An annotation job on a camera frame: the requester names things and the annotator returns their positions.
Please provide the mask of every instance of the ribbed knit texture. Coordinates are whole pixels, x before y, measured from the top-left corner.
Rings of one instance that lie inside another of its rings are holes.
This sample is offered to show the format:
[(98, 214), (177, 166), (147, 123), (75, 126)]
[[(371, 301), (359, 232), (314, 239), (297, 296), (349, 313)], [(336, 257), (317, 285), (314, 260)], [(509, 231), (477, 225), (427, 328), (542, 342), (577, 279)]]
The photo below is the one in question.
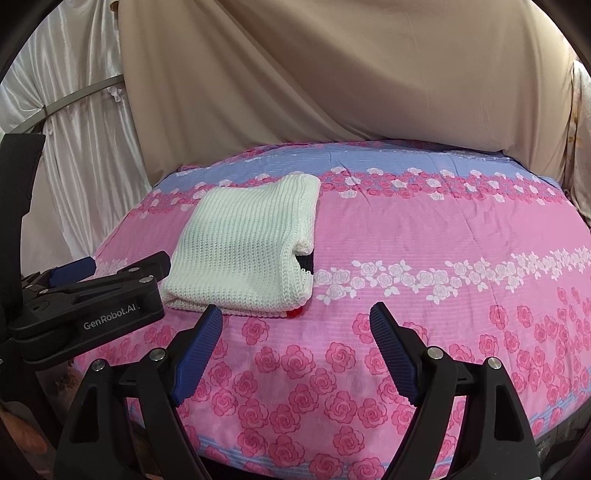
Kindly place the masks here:
[(163, 302), (202, 312), (285, 316), (312, 295), (296, 255), (314, 250), (320, 180), (291, 174), (253, 188), (217, 187), (185, 226), (161, 284)]

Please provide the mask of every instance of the fabric backdrop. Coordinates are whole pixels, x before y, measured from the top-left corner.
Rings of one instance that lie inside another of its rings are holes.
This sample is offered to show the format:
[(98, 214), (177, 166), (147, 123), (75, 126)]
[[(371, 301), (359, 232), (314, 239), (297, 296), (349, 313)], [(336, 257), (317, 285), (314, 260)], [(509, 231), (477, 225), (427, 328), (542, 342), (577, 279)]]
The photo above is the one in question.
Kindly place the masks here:
[(575, 60), (530, 0), (121, 0), (152, 183), (281, 142), (503, 150), (561, 181)]

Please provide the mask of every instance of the curtain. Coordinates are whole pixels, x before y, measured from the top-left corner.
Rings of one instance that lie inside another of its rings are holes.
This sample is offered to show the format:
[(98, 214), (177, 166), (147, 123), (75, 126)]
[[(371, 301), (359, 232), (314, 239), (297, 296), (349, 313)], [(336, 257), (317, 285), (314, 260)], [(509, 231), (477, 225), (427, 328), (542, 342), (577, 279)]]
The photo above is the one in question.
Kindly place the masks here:
[[(109, 2), (64, 0), (27, 41), (0, 85), (0, 130), (10, 132), (44, 105), (121, 71), (117, 20)], [(46, 209), (49, 218), (54, 207), (71, 258), (92, 255), (150, 189), (125, 85), (58, 111), (43, 133), (48, 191), (38, 189), (45, 198), (34, 200), (36, 211), (30, 215), (41, 218)], [(42, 248), (36, 242), (55, 242), (59, 251), (57, 234), (48, 236), (24, 239), (24, 271), (26, 266), (38, 270), (27, 257)]]

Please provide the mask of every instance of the folded white sweater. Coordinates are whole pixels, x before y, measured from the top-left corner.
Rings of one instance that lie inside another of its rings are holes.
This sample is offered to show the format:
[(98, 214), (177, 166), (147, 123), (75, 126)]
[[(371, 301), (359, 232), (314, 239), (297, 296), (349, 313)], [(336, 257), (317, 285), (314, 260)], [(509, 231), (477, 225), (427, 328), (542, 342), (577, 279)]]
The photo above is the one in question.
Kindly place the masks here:
[(185, 226), (161, 284), (171, 308), (285, 316), (312, 295), (296, 255), (314, 250), (320, 180), (292, 174), (253, 188), (217, 187)]

